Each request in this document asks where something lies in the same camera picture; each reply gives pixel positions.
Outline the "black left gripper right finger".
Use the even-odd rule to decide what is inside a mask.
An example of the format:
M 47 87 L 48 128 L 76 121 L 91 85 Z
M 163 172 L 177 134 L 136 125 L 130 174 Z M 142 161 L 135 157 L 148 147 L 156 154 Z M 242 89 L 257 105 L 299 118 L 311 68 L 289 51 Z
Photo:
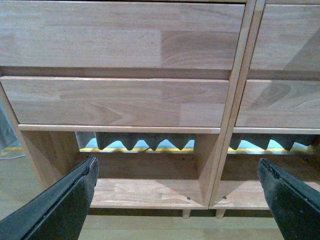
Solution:
M 320 192 L 265 158 L 259 160 L 257 174 L 283 238 L 318 240 Z

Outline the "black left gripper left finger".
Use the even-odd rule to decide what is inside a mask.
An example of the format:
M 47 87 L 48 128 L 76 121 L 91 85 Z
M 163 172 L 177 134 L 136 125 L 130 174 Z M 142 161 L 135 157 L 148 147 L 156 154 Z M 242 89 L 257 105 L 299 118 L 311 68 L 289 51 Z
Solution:
M 77 240 L 93 200 L 99 160 L 87 158 L 0 221 L 2 240 Z

